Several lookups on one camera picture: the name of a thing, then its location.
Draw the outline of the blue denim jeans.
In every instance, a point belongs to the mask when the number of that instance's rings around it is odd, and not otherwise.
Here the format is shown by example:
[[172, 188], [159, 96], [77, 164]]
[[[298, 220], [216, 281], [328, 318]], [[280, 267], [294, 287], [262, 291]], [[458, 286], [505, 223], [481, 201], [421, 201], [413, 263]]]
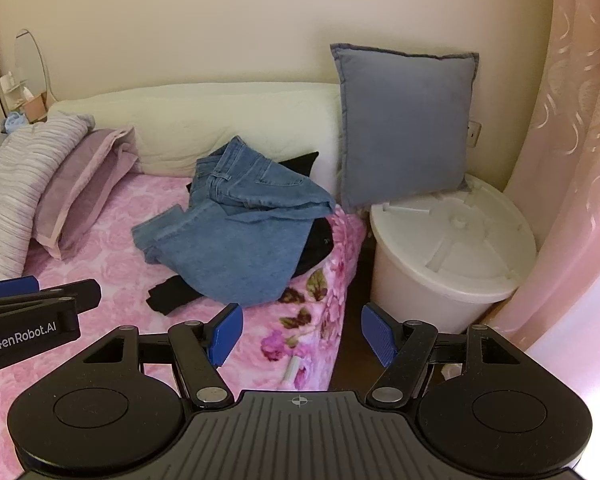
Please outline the blue denim jeans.
[[283, 295], [313, 222], [335, 210], [324, 188], [235, 136], [198, 159], [187, 207], [134, 226], [132, 237], [146, 262], [201, 295], [251, 307]]

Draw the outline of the white round plastic bin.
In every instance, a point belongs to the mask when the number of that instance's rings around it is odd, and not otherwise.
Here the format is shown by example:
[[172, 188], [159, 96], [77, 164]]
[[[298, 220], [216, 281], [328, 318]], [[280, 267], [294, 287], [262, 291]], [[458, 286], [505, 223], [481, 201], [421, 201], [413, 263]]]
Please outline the white round plastic bin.
[[459, 334], [513, 295], [536, 260], [535, 239], [503, 193], [474, 176], [460, 191], [375, 205], [370, 299], [396, 320]]

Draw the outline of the grey striped quilt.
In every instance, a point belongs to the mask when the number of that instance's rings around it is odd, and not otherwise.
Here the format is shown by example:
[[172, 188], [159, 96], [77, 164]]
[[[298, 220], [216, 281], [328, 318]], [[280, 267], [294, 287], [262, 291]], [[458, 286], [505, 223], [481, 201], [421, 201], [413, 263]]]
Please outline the grey striped quilt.
[[19, 278], [38, 202], [57, 169], [95, 128], [90, 114], [57, 113], [9, 133], [0, 148], [0, 281]]

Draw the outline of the mauve pillow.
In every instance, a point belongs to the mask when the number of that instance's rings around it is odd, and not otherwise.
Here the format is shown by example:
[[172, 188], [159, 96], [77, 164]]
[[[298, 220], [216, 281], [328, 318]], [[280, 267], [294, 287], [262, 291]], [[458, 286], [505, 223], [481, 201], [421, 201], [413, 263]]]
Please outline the mauve pillow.
[[32, 237], [53, 258], [69, 258], [137, 161], [132, 127], [89, 133], [47, 185], [35, 211]]

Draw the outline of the black garment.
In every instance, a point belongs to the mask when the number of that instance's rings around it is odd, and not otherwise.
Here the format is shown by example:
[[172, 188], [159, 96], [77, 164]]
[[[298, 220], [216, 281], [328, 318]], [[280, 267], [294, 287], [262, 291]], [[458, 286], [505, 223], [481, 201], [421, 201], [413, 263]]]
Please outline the black garment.
[[[297, 174], [309, 177], [319, 152], [311, 152], [290, 159], [280, 164]], [[292, 278], [305, 274], [321, 263], [334, 249], [332, 227], [326, 218], [315, 219], [312, 223], [306, 244], [304, 244], [296, 270]], [[193, 289], [179, 275], [174, 275], [164, 282], [148, 290], [146, 304], [151, 310], [162, 315], [169, 315], [179, 307], [201, 298], [200, 292]]]

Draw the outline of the pink curtain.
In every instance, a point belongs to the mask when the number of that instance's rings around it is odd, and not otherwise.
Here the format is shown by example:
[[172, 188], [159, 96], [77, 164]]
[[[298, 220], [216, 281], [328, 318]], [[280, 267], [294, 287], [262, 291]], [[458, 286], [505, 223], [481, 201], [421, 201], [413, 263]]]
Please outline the pink curtain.
[[505, 192], [539, 253], [486, 320], [591, 399], [600, 388], [600, 0], [554, 0], [541, 87]]

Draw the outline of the blue soft toy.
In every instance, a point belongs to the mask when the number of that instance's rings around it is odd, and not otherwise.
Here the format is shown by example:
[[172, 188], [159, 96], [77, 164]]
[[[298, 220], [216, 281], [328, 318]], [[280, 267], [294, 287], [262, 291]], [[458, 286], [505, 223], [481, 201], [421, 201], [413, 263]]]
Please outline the blue soft toy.
[[18, 128], [26, 126], [29, 123], [25, 114], [20, 112], [10, 112], [2, 122], [2, 131], [5, 134], [11, 134]]

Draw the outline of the oval mirror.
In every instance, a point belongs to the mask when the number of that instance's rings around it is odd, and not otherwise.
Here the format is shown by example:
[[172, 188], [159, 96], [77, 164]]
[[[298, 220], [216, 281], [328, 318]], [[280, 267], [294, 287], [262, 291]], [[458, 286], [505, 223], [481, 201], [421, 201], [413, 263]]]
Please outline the oval mirror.
[[47, 106], [55, 102], [50, 90], [50, 76], [38, 43], [29, 29], [23, 28], [15, 36], [15, 64], [23, 87], [32, 96], [42, 96]]

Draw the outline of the grey-blue square cushion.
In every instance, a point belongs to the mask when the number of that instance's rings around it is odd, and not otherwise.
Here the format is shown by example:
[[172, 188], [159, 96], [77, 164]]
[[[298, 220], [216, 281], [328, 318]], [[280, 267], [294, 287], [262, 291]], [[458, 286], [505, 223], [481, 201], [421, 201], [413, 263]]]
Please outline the grey-blue square cushion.
[[355, 44], [330, 52], [340, 85], [343, 208], [460, 188], [478, 54]]

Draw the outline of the wall socket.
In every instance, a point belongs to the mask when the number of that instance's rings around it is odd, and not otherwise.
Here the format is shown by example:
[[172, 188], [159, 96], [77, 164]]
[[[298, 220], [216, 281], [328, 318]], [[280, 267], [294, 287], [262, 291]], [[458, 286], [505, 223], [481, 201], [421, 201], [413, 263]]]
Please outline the wall socket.
[[474, 148], [477, 145], [482, 125], [480, 122], [475, 122], [471, 120], [468, 122], [467, 129], [467, 146], [468, 148]]

